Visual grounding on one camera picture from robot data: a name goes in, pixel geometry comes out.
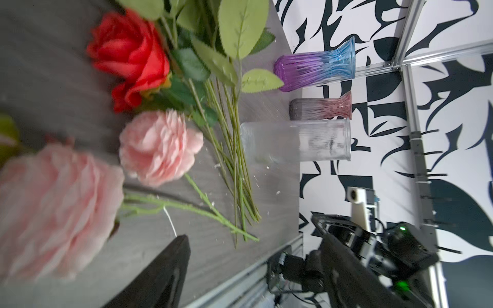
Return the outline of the purple blue glass vase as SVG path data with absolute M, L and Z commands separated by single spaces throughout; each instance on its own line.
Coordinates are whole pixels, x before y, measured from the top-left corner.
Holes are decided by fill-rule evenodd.
M 331 51 L 285 55 L 273 66 L 284 85 L 282 92 L 323 85 L 333 78 L 353 79 L 356 75 L 356 43 L 352 37 Z

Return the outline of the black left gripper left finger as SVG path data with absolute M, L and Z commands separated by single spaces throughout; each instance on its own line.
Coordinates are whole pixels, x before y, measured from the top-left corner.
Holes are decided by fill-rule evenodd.
M 189 237 L 176 237 L 105 307 L 178 307 L 191 255 Z

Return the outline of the red rose stem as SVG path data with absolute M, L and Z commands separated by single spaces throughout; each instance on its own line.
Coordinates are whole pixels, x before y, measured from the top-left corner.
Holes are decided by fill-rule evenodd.
M 114 112 L 131 112 L 143 98 L 172 86 L 172 71 L 154 23 L 131 10 L 109 12 L 92 30 L 93 66 L 123 81 L 112 90 Z

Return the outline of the pink peony flower stem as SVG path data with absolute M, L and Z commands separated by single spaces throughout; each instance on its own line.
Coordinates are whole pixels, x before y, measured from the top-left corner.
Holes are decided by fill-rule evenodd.
M 204 145 L 174 110 L 143 112 L 119 136 L 119 165 L 52 141 L 26 151 L 14 120 L 1 116 L 1 280 L 75 278 L 101 251 L 117 215 L 149 215 L 167 207 L 233 223 L 212 203 L 206 210 L 124 191 L 126 176 L 146 187 L 187 178 Z

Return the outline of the smoky pink glass vase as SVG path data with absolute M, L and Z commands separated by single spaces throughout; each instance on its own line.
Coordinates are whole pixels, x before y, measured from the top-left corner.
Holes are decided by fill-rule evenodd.
M 352 119 L 352 93 L 339 98 L 297 98 L 290 102 L 292 121 L 318 121 L 341 117 Z

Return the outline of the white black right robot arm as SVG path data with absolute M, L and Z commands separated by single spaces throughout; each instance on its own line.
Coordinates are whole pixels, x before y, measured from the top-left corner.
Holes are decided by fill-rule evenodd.
M 439 256 L 421 230 L 400 222 L 375 235 L 339 215 L 311 220 L 319 248 L 298 257 L 286 246 L 269 258 L 269 292 L 285 294 L 279 283 L 287 282 L 300 285 L 290 295 L 325 293 L 331 307 L 435 307 L 422 273 Z

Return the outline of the clear glass vase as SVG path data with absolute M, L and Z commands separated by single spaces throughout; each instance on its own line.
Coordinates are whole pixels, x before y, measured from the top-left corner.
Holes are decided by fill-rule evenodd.
M 240 126 L 245 158 L 250 164 L 288 164 L 350 160 L 350 121 L 245 122 Z

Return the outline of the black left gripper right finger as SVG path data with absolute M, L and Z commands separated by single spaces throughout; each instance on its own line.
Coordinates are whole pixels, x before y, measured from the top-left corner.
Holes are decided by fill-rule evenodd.
M 405 297 L 389 290 L 331 234 L 323 237 L 319 250 L 331 307 L 435 307 L 425 285 Z

